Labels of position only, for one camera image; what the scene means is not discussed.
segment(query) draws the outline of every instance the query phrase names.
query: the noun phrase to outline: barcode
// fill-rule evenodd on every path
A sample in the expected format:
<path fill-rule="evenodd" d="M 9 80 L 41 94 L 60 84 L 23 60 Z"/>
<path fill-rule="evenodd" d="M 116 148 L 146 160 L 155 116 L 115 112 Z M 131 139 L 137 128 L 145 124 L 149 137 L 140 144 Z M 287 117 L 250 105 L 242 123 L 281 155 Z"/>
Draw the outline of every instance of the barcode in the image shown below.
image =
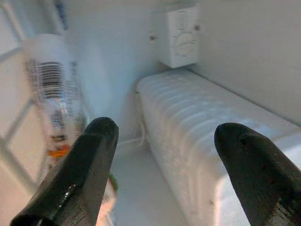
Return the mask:
<path fill-rule="evenodd" d="M 63 91 L 63 65 L 59 62 L 40 64 L 41 87 L 46 99 L 61 98 Z"/>

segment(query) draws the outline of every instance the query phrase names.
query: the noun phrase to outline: white wall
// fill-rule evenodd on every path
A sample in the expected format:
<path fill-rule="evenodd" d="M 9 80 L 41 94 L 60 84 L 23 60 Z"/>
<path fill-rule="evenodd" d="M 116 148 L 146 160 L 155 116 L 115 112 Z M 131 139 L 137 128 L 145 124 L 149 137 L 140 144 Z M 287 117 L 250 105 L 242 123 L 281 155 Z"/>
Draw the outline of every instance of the white wall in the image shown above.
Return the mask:
<path fill-rule="evenodd" d="M 169 2 L 65 0 L 86 99 L 95 117 L 108 116 L 119 125 L 120 140 L 139 136 L 134 84 L 166 70 L 147 37 L 151 12 Z"/>
<path fill-rule="evenodd" d="M 301 125 L 301 1 L 201 0 L 194 70 Z"/>

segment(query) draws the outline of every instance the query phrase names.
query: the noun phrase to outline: ribbed white panel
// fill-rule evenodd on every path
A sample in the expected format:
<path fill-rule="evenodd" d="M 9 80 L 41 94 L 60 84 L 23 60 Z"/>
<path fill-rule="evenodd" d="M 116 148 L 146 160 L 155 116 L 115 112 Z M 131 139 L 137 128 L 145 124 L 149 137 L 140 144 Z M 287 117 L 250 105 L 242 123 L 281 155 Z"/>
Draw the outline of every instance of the ribbed white panel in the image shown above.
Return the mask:
<path fill-rule="evenodd" d="M 192 226 L 227 225 L 222 206 L 238 202 L 214 147 L 219 124 L 242 123 L 271 139 L 299 129 L 185 70 L 146 77 L 137 91 L 152 152 Z M 238 205 L 233 217 L 241 211 Z M 244 215 L 230 220 L 248 225 Z"/>

